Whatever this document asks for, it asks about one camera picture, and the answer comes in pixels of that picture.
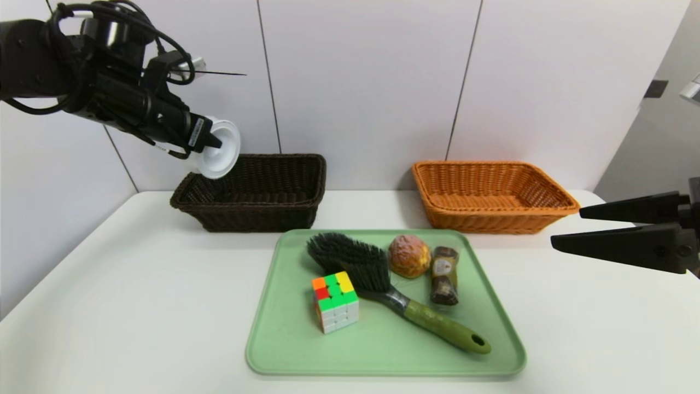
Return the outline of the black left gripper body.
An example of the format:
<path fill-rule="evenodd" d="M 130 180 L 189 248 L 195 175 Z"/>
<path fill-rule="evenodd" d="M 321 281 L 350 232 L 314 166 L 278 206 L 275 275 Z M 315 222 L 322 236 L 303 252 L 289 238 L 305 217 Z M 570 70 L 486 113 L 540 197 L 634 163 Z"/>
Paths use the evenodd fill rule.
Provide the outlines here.
<path fill-rule="evenodd" d="M 201 153 L 208 143 L 212 120 L 194 114 L 178 97 L 170 92 L 164 95 L 147 95 L 145 113 L 145 141 L 171 144 L 180 147 L 185 154 Z"/>

